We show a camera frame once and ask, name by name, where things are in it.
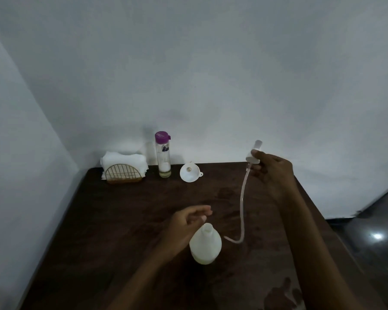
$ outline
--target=left arm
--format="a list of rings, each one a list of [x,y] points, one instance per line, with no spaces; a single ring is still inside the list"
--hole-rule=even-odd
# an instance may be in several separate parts
[[[191,237],[211,214],[209,205],[196,205],[176,212],[159,245],[145,259],[107,310],[129,310],[135,307],[160,268],[188,245]]]

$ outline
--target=purple lid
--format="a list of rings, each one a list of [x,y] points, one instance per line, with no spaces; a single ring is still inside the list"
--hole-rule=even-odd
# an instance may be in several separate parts
[[[166,131],[159,131],[155,133],[155,142],[159,145],[167,143],[171,139],[171,136],[168,135]]]

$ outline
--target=glass bottle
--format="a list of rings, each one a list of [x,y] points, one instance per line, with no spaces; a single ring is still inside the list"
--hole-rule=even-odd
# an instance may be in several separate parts
[[[171,175],[170,139],[170,135],[165,131],[159,131],[155,134],[158,170],[163,178],[170,177]]]

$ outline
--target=person's left hand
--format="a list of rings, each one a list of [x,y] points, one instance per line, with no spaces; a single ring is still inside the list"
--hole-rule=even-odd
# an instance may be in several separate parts
[[[156,252],[167,261],[172,260],[188,245],[191,237],[212,213],[209,205],[193,205],[174,213]]]

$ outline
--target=dark brown table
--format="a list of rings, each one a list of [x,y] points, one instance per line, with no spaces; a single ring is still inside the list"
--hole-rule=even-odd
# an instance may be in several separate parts
[[[170,178],[150,166],[140,183],[109,185],[101,168],[90,169],[66,213],[26,296],[22,309],[103,309],[124,286],[160,238],[171,215],[186,206],[211,205],[220,235],[240,236],[239,196],[246,163],[199,164],[194,183]],[[383,302],[301,188],[339,269],[367,309]],[[197,264],[184,250],[158,275],[147,293],[148,309],[264,309],[273,287],[289,282],[294,302],[299,282],[276,206],[263,186],[249,178],[244,194],[245,239],[222,240],[210,265]],[[298,309],[304,308],[301,303]]]

